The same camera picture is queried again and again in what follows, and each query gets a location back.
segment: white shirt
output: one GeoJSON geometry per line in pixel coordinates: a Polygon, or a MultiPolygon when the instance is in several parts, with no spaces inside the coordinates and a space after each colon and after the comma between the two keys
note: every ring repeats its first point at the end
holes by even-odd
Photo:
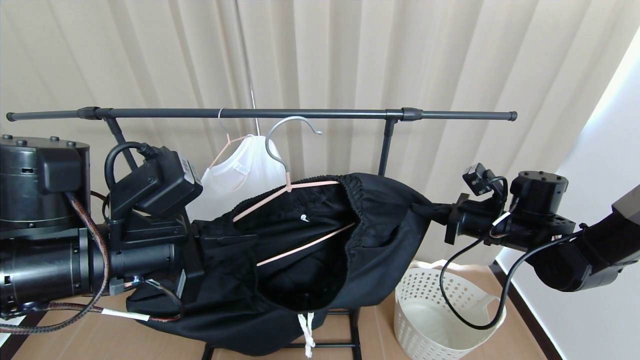
{"type": "MultiPolygon", "coordinates": [[[[202,193],[186,207],[189,221],[213,220],[243,200],[285,184],[284,166],[269,156],[265,140],[245,138],[227,160],[204,172],[202,193]]],[[[269,150],[280,157],[272,141],[269,150]]]]}

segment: beige curtain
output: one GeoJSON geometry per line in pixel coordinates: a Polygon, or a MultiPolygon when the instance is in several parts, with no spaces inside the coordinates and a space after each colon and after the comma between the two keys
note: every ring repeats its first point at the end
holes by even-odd
{"type": "MultiPolygon", "coordinates": [[[[3,114],[250,108],[250,83],[259,108],[519,112],[516,122],[396,126],[387,175],[434,202],[468,192],[460,174],[478,161],[508,177],[555,171],[640,24],[638,0],[2,1],[0,13],[3,114]]],[[[256,131],[253,119],[225,122],[234,136],[256,131]]],[[[260,119],[262,133],[275,122],[260,119]]],[[[274,136],[294,178],[377,171],[382,121],[314,124],[326,134],[289,124],[274,136]]],[[[178,150],[201,171],[224,145],[215,119],[121,125],[127,139],[178,150]]],[[[92,186],[105,190],[102,162],[115,143],[105,124],[2,120],[0,131],[89,143],[92,186]]],[[[450,247],[443,235],[432,225],[419,259],[468,244],[450,247]]],[[[498,251],[460,262],[488,263],[498,251]]]]}

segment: perforated basket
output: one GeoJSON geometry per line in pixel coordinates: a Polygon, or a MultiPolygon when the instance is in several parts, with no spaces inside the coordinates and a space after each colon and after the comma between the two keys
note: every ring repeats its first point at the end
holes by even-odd
{"type": "MultiPolygon", "coordinates": [[[[505,319],[491,329],[479,331],[453,315],[440,293],[440,271],[411,268],[396,287],[394,332],[404,352],[413,360],[459,359],[491,337],[505,319]]],[[[470,281],[454,275],[444,277],[447,297],[468,321],[490,321],[487,305],[497,298],[470,281]]]]}

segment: clothes rack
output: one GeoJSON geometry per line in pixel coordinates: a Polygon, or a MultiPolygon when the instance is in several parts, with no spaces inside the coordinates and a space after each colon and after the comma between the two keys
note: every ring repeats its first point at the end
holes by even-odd
{"type": "MultiPolygon", "coordinates": [[[[290,116],[302,116],[308,119],[381,119],[385,121],[385,130],[382,139],[382,150],[378,165],[378,175],[385,176],[387,160],[391,148],[391,138],[395,125],[401,122],[411,122],[421,119],[467,119],[467,120],[516,120],[518,114],[515,111],[489,112],[489,111],[424,111],[417,108],[401,108],[386,110],[320,110],[320,109],[113,109],[87,107],[68,111],[43,111],[35,113],[7,113],[9,121],[32,119],[88,119],[104,120],[118,143],[124,143],[125,138],[118,125],[117,118],[285,118],[290,116]]],[[[134,170],[137,164],[130,150],[124,151],[127,164],[134,170]]],[[[351,348],[354,360],[362,360],[360,348],[360,334],[358,331],[358,319],[360,308],[330,311],[329,315],[348,315],[351,330],[351,342],[348,343],[317,343],[316,348],[351,348]]],[[[304,348],[304,343],[292,343],[286,348],[304,348]]],[[[202,360],[211,360],[215,348],[205,345],[202,360]]]]}

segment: wooden floor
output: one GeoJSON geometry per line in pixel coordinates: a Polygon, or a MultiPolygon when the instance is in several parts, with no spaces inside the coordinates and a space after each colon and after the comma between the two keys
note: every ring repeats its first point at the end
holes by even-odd
{"type": "MultiPolygon", "coordinates": [[[[484,291],[499,295],[501,287],[485,266],[464,266],[456,272],[471,280],[484,291]]],[[[124,309],[125,297],[107,297],[99,305],[124,309]]],[[[393,331],[394,298],[382,304],[364,307],[360,315],[360,341],[364,360],[403,360],[409,357],[396,342],[393,331]]],[[[491,339],[475,349],[465,360],[537,360],[545,356],[535,342],[516,309],[509,302],[507,320],[491,339]]],[[[57,323],[70,313],[55,311],[45,315],[40,325],[57,323]]],[[[347,316],[329,316],[324,325],[314,330],[316,342],[349,341],[347,316]]],[[[89,314],[79,323],[58,332],[30,336],[16,353],[16,360],[36,359],[157,359],[199,360],[204,344],[153,331],[132,320],[89,314]]],[[[254,359],[229,350],[216,350],[213,360],[254,359]]],[[[303,349],[283,349],[260,359],[301,360],[303,349]]],[[[351,360],[351,349],[316,348],[314,359],[351,360]]]]}

